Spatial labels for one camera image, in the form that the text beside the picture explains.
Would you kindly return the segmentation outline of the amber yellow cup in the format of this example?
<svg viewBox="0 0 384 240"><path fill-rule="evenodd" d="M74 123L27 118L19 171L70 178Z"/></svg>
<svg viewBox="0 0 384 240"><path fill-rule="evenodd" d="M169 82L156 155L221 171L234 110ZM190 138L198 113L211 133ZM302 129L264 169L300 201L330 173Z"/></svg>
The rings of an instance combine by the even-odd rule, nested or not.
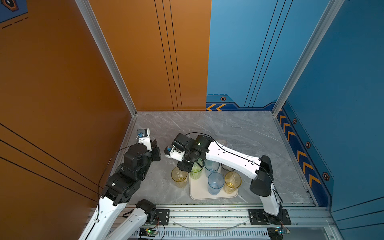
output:
<svg viewBox="0 0 384 240"><path fill-rule="evenodd" d="M225 175L224 191L227 194L235 192L242 184L241 176L236 172L228 172Z"/></svg>

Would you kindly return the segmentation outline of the small clear glass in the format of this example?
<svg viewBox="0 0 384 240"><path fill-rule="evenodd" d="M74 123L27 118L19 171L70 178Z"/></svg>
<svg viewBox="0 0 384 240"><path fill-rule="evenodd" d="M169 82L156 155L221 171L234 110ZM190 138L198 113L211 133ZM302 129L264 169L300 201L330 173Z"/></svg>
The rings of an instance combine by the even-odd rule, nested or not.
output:
<svg viewBox="0 0 384 240"><path fill-rule="evenodd" d="M226 140L217 140L217 142L221 145L223 145L224 147L227 147L228 146L228 142Z"/></svg>

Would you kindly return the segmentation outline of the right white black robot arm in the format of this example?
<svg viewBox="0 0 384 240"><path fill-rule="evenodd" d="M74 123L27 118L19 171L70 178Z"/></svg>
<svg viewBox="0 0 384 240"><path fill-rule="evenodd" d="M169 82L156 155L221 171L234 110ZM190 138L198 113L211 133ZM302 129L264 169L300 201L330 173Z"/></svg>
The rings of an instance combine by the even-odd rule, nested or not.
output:
<svg viewBox="0 0 384 240"><path fill-rule="evenodd" d="M196 139L179 133L171 147L165 149L168 158L178 161L178 168L187 173L192 171L198 159L224 164L251 179L250 191L260 197L263 215L269 225L280 225L284 220L282 199L273 178L270 157L252 157L229 149L209 135L200 134Z"/></svg>

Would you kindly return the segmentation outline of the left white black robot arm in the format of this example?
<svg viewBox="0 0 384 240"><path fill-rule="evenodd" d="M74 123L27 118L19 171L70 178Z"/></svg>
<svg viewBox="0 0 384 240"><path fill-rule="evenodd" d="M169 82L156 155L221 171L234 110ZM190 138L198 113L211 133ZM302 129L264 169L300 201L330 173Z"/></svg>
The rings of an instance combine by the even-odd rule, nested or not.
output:
<svg viewBox="0 0 384 240"><path fill-rule="evenodd" d="M124 162L108 178L98 207L79 239L127 240L141 226L152 223L155 218L156 205L143 199L137 202L123 223L110 232L119 214L140 188L151 163L160 160L161 153L155 140L151 141L149 146L143 143L130 146L124 155Z"/></svg>

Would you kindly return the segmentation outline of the tall green clear cup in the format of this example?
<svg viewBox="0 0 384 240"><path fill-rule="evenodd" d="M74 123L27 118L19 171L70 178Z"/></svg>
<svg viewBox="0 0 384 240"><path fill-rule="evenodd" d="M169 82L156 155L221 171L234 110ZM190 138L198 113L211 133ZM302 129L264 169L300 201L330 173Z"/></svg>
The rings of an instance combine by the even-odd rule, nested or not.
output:
<svg viewBox="0 0 384 240"><path fill-rule="evenodd" d="M197 160L197 161L193 164L192 170L191 170L191 172L190 172L190 177L191 177L193 180L197 180L197 179L199 179L200 176L201 176L201 174L202 174L203 167L204 167L203 161L202 161L201 159Z"/></svg>

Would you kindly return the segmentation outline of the tall grey-blue cup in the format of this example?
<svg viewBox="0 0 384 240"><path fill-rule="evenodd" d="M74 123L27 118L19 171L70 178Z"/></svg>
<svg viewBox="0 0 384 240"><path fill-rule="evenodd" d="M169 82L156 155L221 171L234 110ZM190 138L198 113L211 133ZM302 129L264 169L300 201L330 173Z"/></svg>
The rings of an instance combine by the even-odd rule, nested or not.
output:
<svg viewBox="0 0 384 240"><path fill-rule="evenodd" d="M205 168L206 177L208 178L210 174L215 173L219 170L220 163L210 161L210 160L205 160L204 168Z"/></svg>

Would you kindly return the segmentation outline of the dark smoke grey cup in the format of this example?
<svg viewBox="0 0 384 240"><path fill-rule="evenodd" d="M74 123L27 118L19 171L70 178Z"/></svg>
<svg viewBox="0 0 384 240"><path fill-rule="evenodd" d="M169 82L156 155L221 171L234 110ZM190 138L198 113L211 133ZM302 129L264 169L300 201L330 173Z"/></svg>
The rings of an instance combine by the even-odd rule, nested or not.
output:
<svg viewBox="0 0 384 240"><path fill-rule="evenodd" d="M221 164L221 167L224 171L227 171L227 172L233 172L235 169L227 166L227 165L224 165L224 164Z"/></svg>

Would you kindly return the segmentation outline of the tall blue clear cup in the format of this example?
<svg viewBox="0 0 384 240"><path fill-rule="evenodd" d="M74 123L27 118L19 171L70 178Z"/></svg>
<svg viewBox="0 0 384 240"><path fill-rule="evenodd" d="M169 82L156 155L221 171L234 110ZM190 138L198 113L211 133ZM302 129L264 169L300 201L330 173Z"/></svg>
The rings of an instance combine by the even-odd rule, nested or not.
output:
<svg viewBox="0 0 384 240"><path fill-rule="evenodd" d="M225 183L224 177L218 172L208 176L208 191L211 195L218 195Z"/></svg>

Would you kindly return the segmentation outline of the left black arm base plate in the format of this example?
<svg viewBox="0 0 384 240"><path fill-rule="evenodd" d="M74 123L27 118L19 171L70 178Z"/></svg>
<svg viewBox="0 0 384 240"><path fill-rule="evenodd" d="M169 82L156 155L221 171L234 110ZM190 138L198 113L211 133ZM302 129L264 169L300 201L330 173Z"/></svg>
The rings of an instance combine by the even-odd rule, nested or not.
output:
<svg viewBox="0 0 384 240"><path fill-rule="evenodd" d="M133 226L163 224L169 223L170 210L160 209L156 210L155 206L139 206L134 208L128 213L123 214L123 217L127 218L129 223Z"/></svg>

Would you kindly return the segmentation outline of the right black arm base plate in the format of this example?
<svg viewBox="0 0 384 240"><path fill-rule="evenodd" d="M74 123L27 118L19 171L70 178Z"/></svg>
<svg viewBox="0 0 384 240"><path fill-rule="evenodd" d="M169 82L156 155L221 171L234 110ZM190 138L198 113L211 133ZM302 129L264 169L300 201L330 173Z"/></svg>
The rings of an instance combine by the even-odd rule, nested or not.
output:
<svg viewBox="0 0 384 240"><path fill-rule="evenodd" d="M291 219L286 209L281 209L277 216L265 213L262 209L248 210L251 225L291 225Z"/></svg>

